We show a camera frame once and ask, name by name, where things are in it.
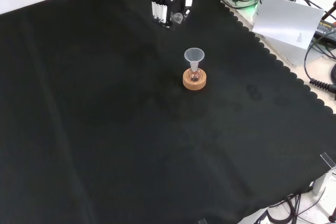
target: white funnel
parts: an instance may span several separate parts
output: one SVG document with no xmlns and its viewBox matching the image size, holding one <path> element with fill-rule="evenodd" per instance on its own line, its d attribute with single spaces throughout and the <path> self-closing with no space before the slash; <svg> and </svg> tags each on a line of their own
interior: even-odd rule
<svg viewBox="0 0 336 224">
<path fill-rule="evenodd" d="M 189 48 L 184 53 L 184 58 L 190 62 L 191 70 L 196 72 L 198 70 L 198 63 L 204 59 L 204 52 L 199 48 Z"/>
</svg>

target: wooden base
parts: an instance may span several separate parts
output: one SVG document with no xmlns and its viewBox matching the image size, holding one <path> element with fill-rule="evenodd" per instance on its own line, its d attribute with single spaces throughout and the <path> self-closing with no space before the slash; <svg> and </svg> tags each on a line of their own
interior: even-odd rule
<svg viewBox="0 0 336 224">
<path fill-rule="evenodd" d="M 202 73 L 202 78 L 199 81 L 192 81 L 188 79 L 188 71 L 189 69 L 185 70 L 183 73 L 183 85 L 190 90 L 200 90 L 205 86 L 206 83 L 206 73 L 199 68 Z"/>
</svg>

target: white card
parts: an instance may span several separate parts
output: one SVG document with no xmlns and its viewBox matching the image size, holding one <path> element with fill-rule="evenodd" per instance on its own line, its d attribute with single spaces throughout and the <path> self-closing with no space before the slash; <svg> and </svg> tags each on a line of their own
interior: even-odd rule
<svg viewBox="0 0 336 224">
<path fill-rule="evenodd" d="M 324 11 L 287 0 L 261 0 L 253 32 L 307 49 Z"/>
</svg>

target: clear tape strip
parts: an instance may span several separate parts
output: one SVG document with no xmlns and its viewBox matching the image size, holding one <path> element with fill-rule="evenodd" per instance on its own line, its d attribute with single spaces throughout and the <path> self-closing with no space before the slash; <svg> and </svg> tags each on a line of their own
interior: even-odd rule
<svg viewBox="0 0 336 224">
<path fill-rule="evenodd" d="M 327 155 L 327 153 L 322 153 L 320 155 L 323 160 L 326 162 L 327 165 L 330 166 L 331 169 L 334 169 L 336 167 L 336 164 L 334 163 L 334 161 Z"/>
</svg>

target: black tablecloth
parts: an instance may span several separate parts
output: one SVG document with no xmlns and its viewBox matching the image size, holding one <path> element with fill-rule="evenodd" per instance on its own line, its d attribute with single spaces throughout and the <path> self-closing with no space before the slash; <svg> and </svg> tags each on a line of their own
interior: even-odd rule
<svg viewBox="0 0 336 224">
<path fill-rule="evenodd" d="M 236 20 L 219 0 L 175 31 L 150 0 L 0 16 L 1 222 L 237 223 L 326 172 L 335 116 Z"/>
</svg>

